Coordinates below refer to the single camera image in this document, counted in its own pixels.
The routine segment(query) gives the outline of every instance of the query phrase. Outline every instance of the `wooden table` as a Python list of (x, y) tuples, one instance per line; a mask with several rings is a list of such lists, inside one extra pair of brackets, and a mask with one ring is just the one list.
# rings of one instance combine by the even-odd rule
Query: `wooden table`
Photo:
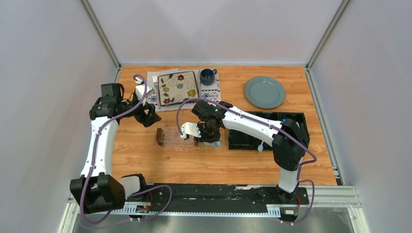
[[(125, 87), (125, 96), (134, 91), (134, 74), (144, 77), (147, 71), (166, 69), (200, 69), (206, 66), (125, 66), (119, 83)], [(312, 179), (317, 185), (336, 185), (331, 162), (326, 150), (322, 130), (317, 119), (312, 96), (302, 67), (250, 67), (218, 66), (222, 100), (246, 111), (263, 111), (251, 105), (243, 96), (246, 82), (260, 75), (278, 80), (286, 91), (282, 105), (274, 112), (303, 112), (310, 134), (309, 149), (318, 157), (314, 164), (305, 165), (301, 179)], [(229, 150), (229, 131), (221, 129), (220, 148), (209, 151), (165, 151), (155, 142), (157, 128), (176, 127), (176, 111), (158, 112), (160, 122), (144, 128), (136, 120), (121, 120), (113, 149), (113, 175), (122, 176), (142, 173), (147, 182), (153, 183), (224, 183), (224, 184), (277, 184), (279, 167), (273, 153), (257, 150)], [(189, 109), (179, 116), (180, 124), (198, 122)], [(311, 157), (306, 154), (304, 161)]]

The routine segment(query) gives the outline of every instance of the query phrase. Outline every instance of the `green plate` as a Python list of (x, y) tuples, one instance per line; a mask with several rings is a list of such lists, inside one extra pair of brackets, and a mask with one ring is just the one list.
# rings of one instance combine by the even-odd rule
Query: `green plate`
[(246, 83), (246, 99), (258, 108), (271, 109), (285, 100), (285, 89), (274, 78), (257, 76)]

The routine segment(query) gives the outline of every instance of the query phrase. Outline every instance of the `floral plate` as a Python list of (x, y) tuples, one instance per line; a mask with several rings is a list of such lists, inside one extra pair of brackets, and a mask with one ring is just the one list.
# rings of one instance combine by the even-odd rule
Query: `floral plate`
[(161, 106), (199, 98), (196, 78), (193, 71), (162, 75), (158, 77), (158, 80)]

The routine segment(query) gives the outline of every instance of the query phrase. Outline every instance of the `blue mug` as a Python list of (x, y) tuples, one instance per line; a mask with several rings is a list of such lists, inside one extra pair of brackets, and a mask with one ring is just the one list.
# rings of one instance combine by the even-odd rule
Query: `blue mug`
[(204, 69), (200, 72), (200, 82), (205, 86), (210, 86), (215, 81), (216, 69)]

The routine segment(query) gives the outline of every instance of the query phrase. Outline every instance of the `wall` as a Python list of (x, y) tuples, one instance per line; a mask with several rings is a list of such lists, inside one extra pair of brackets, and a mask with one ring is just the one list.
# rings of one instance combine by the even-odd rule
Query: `wall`
[(123, 64), (306, 64), (341, 0), (90, 3)]
[(313, 75), (371, 232), (410, 232), (412, 2), (354, 0)]
[(0, 17), (0, 232), (56, 232), (115, 68), (79, 1), (4, 1)]

